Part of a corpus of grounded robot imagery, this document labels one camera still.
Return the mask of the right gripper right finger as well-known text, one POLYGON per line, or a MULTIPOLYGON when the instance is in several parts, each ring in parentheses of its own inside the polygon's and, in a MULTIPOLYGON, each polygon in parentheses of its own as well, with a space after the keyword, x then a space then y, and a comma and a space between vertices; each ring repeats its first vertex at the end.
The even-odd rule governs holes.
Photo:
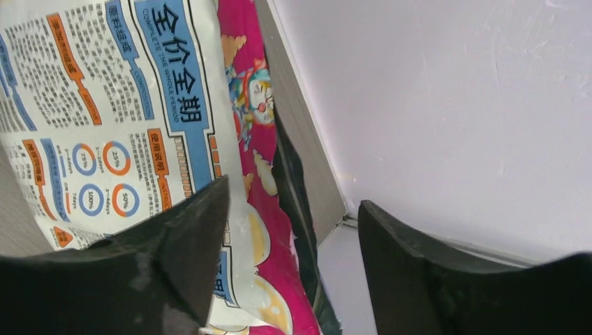
POLYGON ((591 254, 520 268, 460 251, 365 200, 358 236, 379 334, 590 334, 591 254))

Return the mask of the colourful pet food bag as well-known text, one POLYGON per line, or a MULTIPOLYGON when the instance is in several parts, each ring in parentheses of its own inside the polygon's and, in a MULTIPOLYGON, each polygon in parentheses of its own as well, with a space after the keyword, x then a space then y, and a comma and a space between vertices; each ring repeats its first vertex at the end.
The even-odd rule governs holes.
POLYGON ((47 253, 229 179, 199 334, 342 332, 284 122, 254 1, 1 2, 1 148, 47 253))

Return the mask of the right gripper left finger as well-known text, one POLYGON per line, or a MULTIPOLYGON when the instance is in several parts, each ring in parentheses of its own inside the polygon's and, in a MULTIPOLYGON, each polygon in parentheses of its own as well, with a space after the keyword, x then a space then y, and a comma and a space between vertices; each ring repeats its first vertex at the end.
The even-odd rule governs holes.
POLYGON ((2 334, 199 334, 208 323, 229 179, 83 250, 1 258, 2 334))

